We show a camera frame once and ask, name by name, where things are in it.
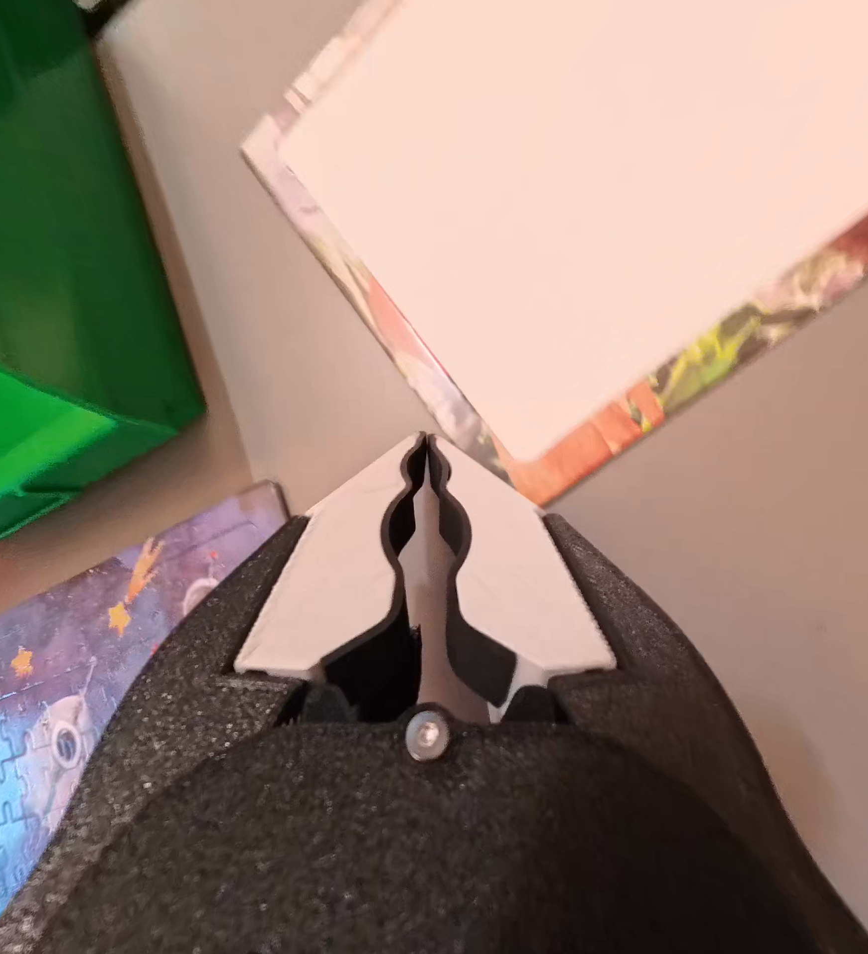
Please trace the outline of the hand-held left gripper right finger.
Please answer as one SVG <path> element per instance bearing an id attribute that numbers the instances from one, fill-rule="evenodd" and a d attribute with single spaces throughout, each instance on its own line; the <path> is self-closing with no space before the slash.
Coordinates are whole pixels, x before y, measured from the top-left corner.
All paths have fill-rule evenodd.
<path id="1" fill-rule="evenodd" d="M 440 437 L 428 439 L 441 538 L 453 555 L 446 645 L 453 673 L 489 706 L 617 657 L 561 555 L 546 514 Z"/>

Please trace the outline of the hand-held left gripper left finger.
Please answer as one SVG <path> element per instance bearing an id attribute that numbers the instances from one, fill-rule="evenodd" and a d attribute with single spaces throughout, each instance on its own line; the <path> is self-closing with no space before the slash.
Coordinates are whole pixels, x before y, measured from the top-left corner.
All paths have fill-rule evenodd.
<path id="1" fill-rule="evenodd" d="M 427 435 L 409 435 L 323 498 L 235 659 L 251 672 L 314 680 L 394 624 L 405 606 L 399 557 L 415 529 Z"/>

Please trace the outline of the space jigsaw puzzle board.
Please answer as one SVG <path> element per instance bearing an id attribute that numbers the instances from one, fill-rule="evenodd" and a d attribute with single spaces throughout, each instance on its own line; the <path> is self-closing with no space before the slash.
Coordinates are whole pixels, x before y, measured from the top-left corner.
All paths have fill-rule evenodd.
<path id="1" fill-rule="evenodd" d="M 0 614 L 0 914 L 142 667 L 288 516 L 257 483 Z"/>

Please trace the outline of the animal jigsaw puzzle board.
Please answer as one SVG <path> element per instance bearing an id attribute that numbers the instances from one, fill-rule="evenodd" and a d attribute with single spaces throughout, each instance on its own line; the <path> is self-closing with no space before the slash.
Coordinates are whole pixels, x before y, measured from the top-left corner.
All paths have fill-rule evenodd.
<path id="1" fill-rule="evenodd" d="M 543 506 L 868 279 L 868 2 L 363 2 L 241 150 Z"/>

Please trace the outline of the grey desk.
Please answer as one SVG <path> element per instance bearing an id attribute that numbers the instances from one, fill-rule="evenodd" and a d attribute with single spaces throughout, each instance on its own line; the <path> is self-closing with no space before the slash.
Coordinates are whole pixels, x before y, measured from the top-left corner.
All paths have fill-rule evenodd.
<path id="1" fill-rule="evenodd" d="M 356 2 L 133 2 L 98 52 L 209 407 L 0 542 L 0 614 L 261 479 L 307 509 L 426 407 L 238 147 Z M 868 929 L 868 281 L 553 510 L 702 652 Z"/>

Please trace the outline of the green plastic bin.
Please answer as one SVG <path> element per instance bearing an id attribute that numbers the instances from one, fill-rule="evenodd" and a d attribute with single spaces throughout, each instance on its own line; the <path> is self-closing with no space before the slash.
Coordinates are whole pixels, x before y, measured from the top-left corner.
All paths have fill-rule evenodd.
<path id="1" fill-rule="evenodd" d="M 205 412 L 94 50 L 112 8 L 0 1 L 0 540 Z"/>

